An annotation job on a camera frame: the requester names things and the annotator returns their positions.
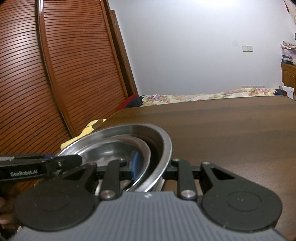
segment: stainless steel bowl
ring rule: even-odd
[[[150,163],[150,149],[143,140],[127,135],[108,137],[87,146],[82,147],[76,154],[82,157],[82,164],[87,162],[96,162],[97,166],[107,166],[113,160],[128,160],[133,151],[139,153],[138,168],[135,173],[135,181],[129,188],[131,181],[121,181],[121,189],[131,191],[143,179]]]
[[[169,135],[158,126],[146,123],[131,123],[108,127],[77,140],[62,150],[58,156],[76,154],[80,149],[93,145],[99,140],[122,135],[143,140],[149,146],[151,153],[148,169],[134,191],[160,191],[163,184],[162,174],[172,154],[172,142]]]

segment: louvered wardrobe door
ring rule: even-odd
[[[0,154],[56,153],[70,138],[44,72],[35,7],[0,5]]]
[[[55,79],[78,133],[127,97],[103,9],[100,0],[44,0]]]

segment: ribbed gray surface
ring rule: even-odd
[[[285,241],[270,229],[241,234],[210,222],[194,202],[173,192],[126,192],[102,202],[84,223],[60,232],[24,228],[13,241]]]

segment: wall switch plate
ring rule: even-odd
[[[249,52],[254,52],[254,50],[253,50],[253,46],[248,45],[248,51],[249,51]]]
[[[248,52],[249,50],[248,50],[248,46],[247,45],[243,45],[242,46],[242,51],[244,51],[244,52]]]

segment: screw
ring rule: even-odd
[[[150,197],[152,197],[153,195],[151,194],[151,193],[147,193],[147,194],[145,194],[144,195],[144,197],[146,197],[146,198],[150,198]]]
[[[115,192],[112,190],[104,190],[101,192],[100,195],[101,195],[101,198],[110,199],[110,198],[115,197]]]
[[[192,198],[192,197],[194,197],[195,195],[196,195],[196,192],[195,191],[193,191],[193,190],[183,190],[182,192],[181,192],[181,195],[183,196],[183,197],[186,197],[186,198]]]

